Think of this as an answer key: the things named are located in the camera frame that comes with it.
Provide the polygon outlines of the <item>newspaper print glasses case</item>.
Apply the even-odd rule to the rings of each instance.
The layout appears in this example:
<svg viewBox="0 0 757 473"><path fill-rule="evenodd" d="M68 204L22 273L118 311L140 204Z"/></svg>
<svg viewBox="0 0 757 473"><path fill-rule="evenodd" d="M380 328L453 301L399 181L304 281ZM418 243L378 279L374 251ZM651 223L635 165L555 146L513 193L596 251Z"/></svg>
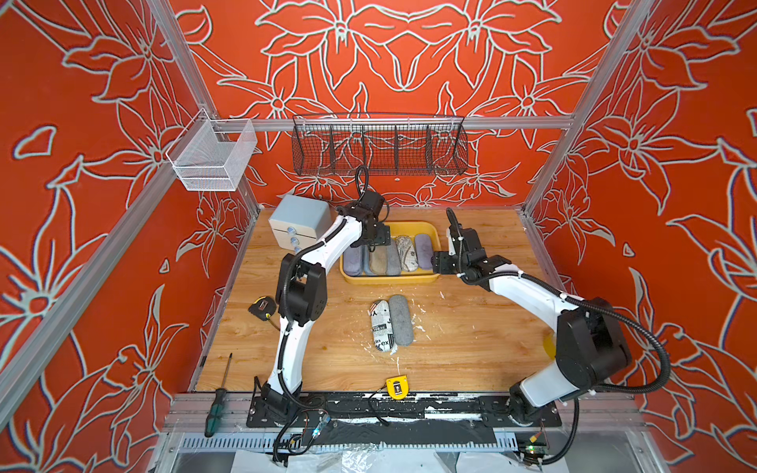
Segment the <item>newspaper print glasses case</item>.
<svg viewBox="0 0 757 473"><path fill-rule="evenodd" d="M388 301L377 301L370 308L374 345L380 352L392 352L394 337Z"/></svg>

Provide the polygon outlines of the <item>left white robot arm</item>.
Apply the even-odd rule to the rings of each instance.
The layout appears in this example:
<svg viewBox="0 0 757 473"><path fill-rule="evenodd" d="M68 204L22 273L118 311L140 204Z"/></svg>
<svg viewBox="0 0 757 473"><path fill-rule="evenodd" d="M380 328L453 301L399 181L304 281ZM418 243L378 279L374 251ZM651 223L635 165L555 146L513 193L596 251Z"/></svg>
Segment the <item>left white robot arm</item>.
<svg viewBox="0 0 757 473"><path fill-rule="evenodd" d="M327 276L345 251L352 248L387 246L390 230L380 214L386 199L370 189L365 165L355 171L358 198L337 208L337 217L324 236L281 261L275 303L280 315L276 358L260 403L279 422L299 410L315 409L299 398L303 363L315 322L326 309Z"/></svg>

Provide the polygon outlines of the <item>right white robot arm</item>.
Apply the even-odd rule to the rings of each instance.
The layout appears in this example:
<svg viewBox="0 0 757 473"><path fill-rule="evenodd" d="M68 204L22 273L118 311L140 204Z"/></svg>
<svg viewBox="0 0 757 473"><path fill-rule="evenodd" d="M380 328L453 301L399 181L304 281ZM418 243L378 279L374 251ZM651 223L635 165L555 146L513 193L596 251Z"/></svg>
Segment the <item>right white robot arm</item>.
<svg viewBox="0 0 757 473"><path fill-rule="evenodd" d="M461 226L453 209L446 213L449 249L432 256L434 272L455 275L467 286L510 300L544 322L556 337L551 364L509 390L506 412L514 423L529 426L556 401L576 400L591 391L647 394L668 384L672 374L668 351L640 322L617 313L601 298L586 300L560 291L507 258L488 255L477 232ZM625 328L640 334L660 361L660 371L650 382L635 386L609 382L632 362Z"/></svg>

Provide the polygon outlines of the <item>dark grey glasses case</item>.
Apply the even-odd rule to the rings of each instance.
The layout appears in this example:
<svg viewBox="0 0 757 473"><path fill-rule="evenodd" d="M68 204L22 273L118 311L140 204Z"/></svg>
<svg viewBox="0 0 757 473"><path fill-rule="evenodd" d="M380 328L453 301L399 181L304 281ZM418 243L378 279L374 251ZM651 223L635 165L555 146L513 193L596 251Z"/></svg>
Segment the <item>dark grey glasses case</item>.
<svg viewBox="0 0 757 473"><path fill-rule="evenodd" d="M412 315L406 297L395 295L388 300L394 341L398 346L410 346L414 342Z"/></svg>

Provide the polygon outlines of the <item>purple fabric glasses case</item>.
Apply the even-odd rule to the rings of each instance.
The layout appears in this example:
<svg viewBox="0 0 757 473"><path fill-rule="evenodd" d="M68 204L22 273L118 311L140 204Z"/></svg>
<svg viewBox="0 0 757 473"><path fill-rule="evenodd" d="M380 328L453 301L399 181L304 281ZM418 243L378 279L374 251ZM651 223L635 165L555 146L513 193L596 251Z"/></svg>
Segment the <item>purple fabric glasses case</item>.
<svg viewBox="0 0 757 473"><path fill-rule="evenodd" d="M364 275L364 256L362 246L353 248L349 246L343 253L343 270L348 277L361 277Z"/></svg>

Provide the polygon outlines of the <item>map print glasses case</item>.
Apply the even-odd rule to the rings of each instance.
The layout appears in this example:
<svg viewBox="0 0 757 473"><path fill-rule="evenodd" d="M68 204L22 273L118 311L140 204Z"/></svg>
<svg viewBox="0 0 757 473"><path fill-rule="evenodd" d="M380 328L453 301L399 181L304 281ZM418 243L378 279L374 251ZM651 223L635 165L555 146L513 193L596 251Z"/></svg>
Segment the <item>map print glasses case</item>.
<svg viewBox="0 0 757 473"><path fill-rule="evenodd" d="M403 272L415 272L418 270L419 262L413 238L401 235L395 241L401 270Z"/></svg>

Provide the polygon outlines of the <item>grey fabric glasses case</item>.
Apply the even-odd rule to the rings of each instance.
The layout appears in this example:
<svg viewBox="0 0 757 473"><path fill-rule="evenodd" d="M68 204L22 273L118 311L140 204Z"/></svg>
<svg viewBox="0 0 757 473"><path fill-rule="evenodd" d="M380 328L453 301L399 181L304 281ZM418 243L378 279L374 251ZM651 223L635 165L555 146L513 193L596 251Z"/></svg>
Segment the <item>grey fabric glasses case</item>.
<svg viewBox="0 0 757 473"><path fill-rule="evenodd" d="M399 251L396 241L392 238L390 245L386 249L386 275L393 277L399 276L402 272L402 263L400 261Z"/></svg>

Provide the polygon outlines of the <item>lilac fabric glasses case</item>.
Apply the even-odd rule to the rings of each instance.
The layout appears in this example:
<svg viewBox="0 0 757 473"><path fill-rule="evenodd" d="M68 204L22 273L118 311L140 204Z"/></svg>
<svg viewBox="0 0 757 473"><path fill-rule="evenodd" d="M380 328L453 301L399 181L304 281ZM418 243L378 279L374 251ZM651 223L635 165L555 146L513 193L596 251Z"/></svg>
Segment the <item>lilac fabric glasses case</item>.
<svg viewBox="0 0 757 473"><path fill-rule="evenodd" d="M427 234L417 234L414 238L418 267L424 271L432 271L432 257L434 255L433 242Z"/></svg>

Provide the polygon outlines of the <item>yellow plastic storage tray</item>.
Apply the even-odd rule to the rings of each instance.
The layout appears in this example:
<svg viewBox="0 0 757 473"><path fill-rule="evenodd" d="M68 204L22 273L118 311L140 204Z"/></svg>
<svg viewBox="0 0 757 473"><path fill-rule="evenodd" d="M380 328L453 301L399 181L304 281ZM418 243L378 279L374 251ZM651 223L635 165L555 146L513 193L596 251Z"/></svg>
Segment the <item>yellow plastic storage tray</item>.
<svg viewBox="0 0 757 473"><path fill-rule="evenodd" d="M390 236L395 240L398 236L406 235L410 236L410 238L415 238L417 234L427 234L431 237L433 242L433 249L435 251L441 251L441 243L440 238L438 235L438 232L436 228L429 222L424 221L396 221L396 222L387 222L386 226L390 228ZM363 248L363 255L369 254L369 249L366 246L362 246ZM397 284L397 285L417 285L417 284L427 284L427 283L433 283L438 277L438 274L435 274L432 271L424 271L420 268L416 270L415 272L401 272L399 276L393 276L390 277L388 275L386 276L371 276L366 277L365 275L361 277L348 277L343 270L343 258L341 257L339 260L339 271L344 277L344 279L349 283L353 285L360 285L360 286L378 286L378 285L390 285L390 284Z"/></svg>

